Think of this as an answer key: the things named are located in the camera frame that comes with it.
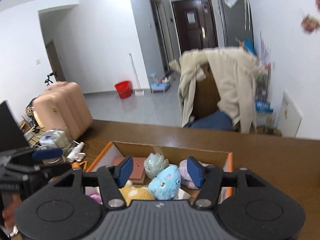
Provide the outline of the person's hand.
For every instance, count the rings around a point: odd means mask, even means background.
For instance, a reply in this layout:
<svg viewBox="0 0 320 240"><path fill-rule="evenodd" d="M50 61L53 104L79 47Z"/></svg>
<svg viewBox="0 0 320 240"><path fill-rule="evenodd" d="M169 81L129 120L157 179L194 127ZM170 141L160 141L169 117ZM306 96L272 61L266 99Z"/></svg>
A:
<svg viewBox="0 0 320 240"><path fill-rule="evenodd" d="M21 203L22 203L22 200L20 198L20 194L14 193L12 195L11 203L2 211L4 226L6 228L13 227L15 225L14 215Z"/></svg>

